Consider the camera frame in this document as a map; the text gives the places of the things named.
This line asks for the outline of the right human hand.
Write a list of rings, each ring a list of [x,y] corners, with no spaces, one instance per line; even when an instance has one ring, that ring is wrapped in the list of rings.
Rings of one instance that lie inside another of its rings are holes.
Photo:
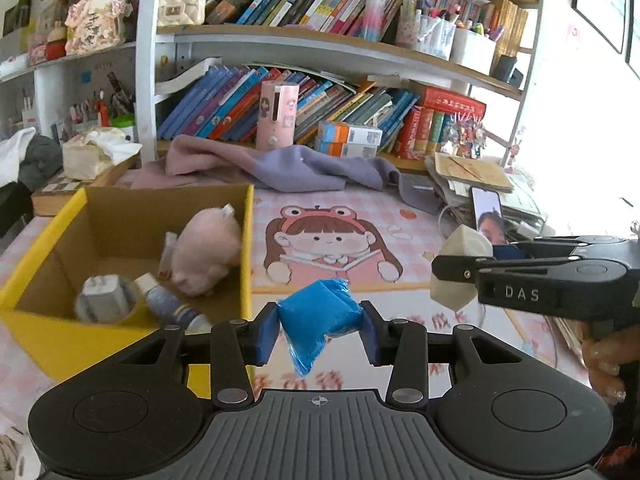
[[[580,322],[582,360],[588,372],[590,386],[609,406],[622,404],[626,400],[625,383],[620,379],[620,364],[605,355],[605,349],[591,336],[587,323]]]

